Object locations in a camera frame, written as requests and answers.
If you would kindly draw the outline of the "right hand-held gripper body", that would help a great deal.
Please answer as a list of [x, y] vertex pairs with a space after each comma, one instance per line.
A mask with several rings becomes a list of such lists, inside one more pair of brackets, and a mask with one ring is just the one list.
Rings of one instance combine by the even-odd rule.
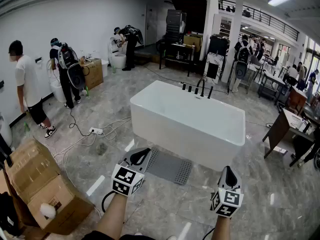
[[218, 216], [231, 218], [242, 205], [244, 194], [235, 189], [216, 188], [211, 198], [212, 211]]

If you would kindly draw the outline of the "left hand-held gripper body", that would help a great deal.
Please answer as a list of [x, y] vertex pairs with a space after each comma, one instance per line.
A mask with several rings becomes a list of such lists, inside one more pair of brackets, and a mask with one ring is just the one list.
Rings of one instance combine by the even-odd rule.
[[143, 184], [145, 167], [130, 165], [127, 161], [116, 164], [111, 176], [111, 189], [123, 196], [130, 197]]

